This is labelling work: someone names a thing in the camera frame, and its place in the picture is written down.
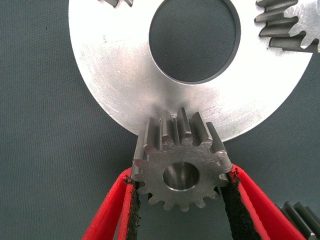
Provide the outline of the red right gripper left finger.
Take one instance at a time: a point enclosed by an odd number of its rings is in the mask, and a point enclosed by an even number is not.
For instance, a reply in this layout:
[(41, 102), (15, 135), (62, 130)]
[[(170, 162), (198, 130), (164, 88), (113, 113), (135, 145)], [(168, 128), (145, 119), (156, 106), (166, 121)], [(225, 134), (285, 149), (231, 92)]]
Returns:
[(83, 240), (136, 240), (139, 227), (140, 200), (137, 184), (130, 177), (132, 168), (124, 170), (116, 179)]

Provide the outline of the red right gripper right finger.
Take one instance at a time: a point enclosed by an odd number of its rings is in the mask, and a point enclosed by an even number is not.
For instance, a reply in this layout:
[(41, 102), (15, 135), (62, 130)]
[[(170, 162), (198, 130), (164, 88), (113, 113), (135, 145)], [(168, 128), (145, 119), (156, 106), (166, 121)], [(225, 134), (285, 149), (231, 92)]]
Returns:
[(234, 240), (305, 239), (243, 169), (234, 164), (227, 177), (221, 192)]

